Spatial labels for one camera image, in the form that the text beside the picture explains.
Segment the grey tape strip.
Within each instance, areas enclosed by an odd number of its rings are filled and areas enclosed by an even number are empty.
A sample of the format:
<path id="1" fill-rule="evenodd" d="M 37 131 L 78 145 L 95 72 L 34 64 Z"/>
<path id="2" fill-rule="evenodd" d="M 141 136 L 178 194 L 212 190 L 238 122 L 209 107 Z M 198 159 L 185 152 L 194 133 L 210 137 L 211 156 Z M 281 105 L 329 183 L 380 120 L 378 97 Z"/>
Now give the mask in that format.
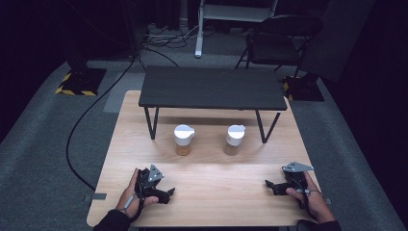
<path id="1" fill-rule="evenodd" d="M 107 194 L 106 193 L 93 193 L 93 194 L 87 194 L 84 197 L 85 202 L 92 202 L 93 200 L 105 200 Z"/>

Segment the black yellow-striped base plate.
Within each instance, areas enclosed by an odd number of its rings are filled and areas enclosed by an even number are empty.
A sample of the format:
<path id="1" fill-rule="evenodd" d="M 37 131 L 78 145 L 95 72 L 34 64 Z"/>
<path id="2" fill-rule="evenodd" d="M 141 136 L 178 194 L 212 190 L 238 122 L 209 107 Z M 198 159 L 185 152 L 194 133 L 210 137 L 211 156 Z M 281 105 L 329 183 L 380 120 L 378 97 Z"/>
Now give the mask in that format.
<path id="1" fill-rule="evenodd" d="M 85 71 L 69 70 L 56 89 L 56 93 L 95 96 L 98 94 L 106 72 L 104 68 L 88 68 Z"/>
<path id="2" fill-rule="evenodd" d="M 286 76 L 283 79 L 285 96 L 289 100 L 322 102 L 324 97 L 317 84 L 318 78 L 309 74 L 303 77 Z"/>

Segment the person's right hand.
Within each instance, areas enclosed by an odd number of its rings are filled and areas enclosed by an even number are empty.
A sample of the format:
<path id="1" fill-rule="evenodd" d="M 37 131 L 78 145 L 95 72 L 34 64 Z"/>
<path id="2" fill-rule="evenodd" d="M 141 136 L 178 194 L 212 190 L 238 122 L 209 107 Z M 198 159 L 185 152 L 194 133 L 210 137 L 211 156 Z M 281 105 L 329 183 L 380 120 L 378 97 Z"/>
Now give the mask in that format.
<path id="1" fill-rule="evenodd" d="M 304 172 L 304 176 L 308 185 L 308 194 L 304 195 L 293 188 L 287 188 L 286 193 L 303 203 L 308 203 L 309 212 L 316 218 L 318 224 L 334 221 L 336 218 L 325 202 L 318 186 L 307 171 Z"/>

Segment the person's left hand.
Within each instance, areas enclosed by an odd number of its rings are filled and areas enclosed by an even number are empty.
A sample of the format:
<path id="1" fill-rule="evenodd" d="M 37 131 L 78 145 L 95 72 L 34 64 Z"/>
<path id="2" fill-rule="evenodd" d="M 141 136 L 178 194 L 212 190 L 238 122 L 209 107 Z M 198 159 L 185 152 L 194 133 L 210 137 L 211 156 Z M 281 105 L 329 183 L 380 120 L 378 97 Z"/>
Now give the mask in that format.
<path id="1" fill-rule="evenodd" d="M 136 220 L 141 214 L 141 209 L 146 206 L 153 205 L 159 202 L 159 198 L 156 196 L 149 196 L 141 200 L 135 193 L 135 186 L 138 182 L 139 170 L 136 168 L 128 186 L 123 191 L 115 209 L 127 216 L 129 220 Z"/>

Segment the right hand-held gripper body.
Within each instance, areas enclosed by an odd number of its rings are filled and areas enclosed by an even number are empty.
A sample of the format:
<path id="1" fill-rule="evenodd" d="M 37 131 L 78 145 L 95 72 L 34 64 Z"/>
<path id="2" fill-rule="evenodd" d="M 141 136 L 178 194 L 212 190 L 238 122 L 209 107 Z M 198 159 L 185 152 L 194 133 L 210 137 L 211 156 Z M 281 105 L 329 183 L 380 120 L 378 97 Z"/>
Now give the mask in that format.
<path id="1" fill-rule="evenodd" d="M 308 188 L 308 183 L 305 178 L 305 171 L 313 170 L 311 166 L 301 164 L 299 162 L 292 161 L 288 163 L 285 167 L 282 167 L 285 179 L 287 180 L 284 190 L 287 188 L 293 188 L 298 193 L 306 195 L 306 190 Z"/>

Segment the black raised shelf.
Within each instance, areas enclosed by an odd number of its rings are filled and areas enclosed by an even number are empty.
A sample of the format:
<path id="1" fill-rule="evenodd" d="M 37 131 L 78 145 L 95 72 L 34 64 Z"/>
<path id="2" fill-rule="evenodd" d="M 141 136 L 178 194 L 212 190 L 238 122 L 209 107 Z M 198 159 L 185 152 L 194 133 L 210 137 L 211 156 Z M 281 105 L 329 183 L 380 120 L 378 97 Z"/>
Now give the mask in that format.
<path id="1" fill-rule="evenodd" d="M 288 109 L 277 80 L 260 70 L 229 68 L 150 66 L 140 92 L 139 106 L 144 109 L 151 139 L 156 138 L 158 115 L 151 108 L 222 109 L 254 111 L 266 143 L 261 111 L 280 115 Z"/>

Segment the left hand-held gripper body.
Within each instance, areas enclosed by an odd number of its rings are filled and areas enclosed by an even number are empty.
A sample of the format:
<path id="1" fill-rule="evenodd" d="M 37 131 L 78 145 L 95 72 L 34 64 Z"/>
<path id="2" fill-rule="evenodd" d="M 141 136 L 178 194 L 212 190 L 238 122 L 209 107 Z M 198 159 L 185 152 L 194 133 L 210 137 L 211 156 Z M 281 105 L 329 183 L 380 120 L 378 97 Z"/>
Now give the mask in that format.
<path id="1" fill-rule="evenodd" d="M 140 199 L 140 205 L 144 204 L 147 197 L 164 197 L 161 195 L 162 191 L 156 189 L 163 177 L 164 175 L 154 165 L 138 172 L 135 193 Z"/>

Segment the white-lidded seasoning jar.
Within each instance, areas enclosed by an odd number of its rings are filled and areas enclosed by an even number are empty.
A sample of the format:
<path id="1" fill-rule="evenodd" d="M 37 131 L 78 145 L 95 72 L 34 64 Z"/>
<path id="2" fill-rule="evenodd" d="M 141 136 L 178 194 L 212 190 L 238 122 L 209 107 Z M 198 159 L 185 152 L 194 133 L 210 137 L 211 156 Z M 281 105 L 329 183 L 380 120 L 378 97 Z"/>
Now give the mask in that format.
<path id="1" fill-rule="evenodd" d="M 245 127 L 243 125 L 231 125 L 227 129 L 224 152 L 227 155 L 234 156 L 238 153 L 245 135 Z"/>
<path id="2" fill-rule="evenodd" d="M 195 135 L 195 130 L 187 124 L 178 125 L 174 131 L 176 153 L 181 156 L 191 152 L 191 140 Z"/>

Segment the white metal stand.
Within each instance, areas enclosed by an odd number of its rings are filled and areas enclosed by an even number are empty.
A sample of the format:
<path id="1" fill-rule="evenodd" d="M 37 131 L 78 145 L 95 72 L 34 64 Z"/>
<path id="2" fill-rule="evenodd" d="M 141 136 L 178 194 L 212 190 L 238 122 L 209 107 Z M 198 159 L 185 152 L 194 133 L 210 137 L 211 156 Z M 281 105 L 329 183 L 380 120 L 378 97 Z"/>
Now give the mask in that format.
<path id="1" fill-rule="evenodd" d="M 262 22 L 275 14 L 278 0 L 272 0 L 271 5 L 263 8 L 225 6 L 207 4 L 205 0 L 200 1 L 198 9 L 198 32 L 194 56 L 199 59 L 203 51 L 203 29 L 205 19 Z"/>

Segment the black folding chair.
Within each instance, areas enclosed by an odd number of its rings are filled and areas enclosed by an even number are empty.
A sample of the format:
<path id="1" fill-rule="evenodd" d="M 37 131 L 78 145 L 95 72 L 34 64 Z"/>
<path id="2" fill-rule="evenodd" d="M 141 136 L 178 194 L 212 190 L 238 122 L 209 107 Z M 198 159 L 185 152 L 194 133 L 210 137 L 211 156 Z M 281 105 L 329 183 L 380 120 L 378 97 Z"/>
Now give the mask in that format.
<path id="1" fill-rule="evenodd" d="M 245 38 L 245 49 L 235 68 L 245 62 L 270 64 L 275 69 L 283 65 L 295 66 L 297 76 L 309 42 L 321 31 L 321 19 L 310 15 L 282 14 L 262 21 Z"/>

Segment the dark grey panel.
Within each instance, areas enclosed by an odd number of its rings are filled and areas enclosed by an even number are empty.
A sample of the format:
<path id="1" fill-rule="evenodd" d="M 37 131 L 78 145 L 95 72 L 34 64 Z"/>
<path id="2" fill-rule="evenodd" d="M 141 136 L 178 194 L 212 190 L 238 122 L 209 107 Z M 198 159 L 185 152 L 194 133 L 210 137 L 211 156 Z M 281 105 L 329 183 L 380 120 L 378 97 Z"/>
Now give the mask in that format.
<path id="1" fill-rule="evenodd" d="M 338 82 L 376 0 L 330 0 L 300 69 Z"/>

